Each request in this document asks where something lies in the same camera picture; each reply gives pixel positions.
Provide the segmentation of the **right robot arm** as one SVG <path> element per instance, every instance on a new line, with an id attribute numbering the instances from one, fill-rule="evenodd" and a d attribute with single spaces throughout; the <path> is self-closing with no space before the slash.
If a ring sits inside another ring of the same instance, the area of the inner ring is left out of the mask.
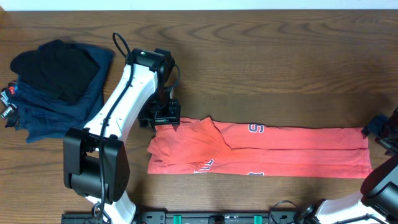
<path id="1" fill-rule="evenodd" d="M 373 135 L 390 158 L 365 178 L 358 193 L 310 205 L 295 223 L 397 223 L 397 110 L 373 117 L 361 132 Z"/>

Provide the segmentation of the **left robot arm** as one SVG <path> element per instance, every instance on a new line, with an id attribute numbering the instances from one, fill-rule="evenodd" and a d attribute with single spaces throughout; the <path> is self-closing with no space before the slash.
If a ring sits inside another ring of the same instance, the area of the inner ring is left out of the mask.
<path id="1" fill-rule="evenodd" d="M 93 209 L 88 217 L 65 215 L 62 223 L 133 223 L 136 206 L 126 192 L 130 176 L 126 139 L 136 121 L 149 128 L 180 124 L 174 87 L 165 86 L 175 67 L 168 50 L 133 49 L 105 105 L 83 129 L 67 131 L 64 184 L 89 200 Z"/>

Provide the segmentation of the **red t-shirt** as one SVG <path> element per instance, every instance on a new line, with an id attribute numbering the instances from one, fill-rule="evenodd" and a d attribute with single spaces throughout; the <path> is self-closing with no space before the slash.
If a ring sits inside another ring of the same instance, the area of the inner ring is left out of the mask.
<path id="1" fill-rule="evenodd" d="M 363 179 L 373 170 L 359 128 L 292 128 L 183 117 L 156 128 L 150 174 Z"/>

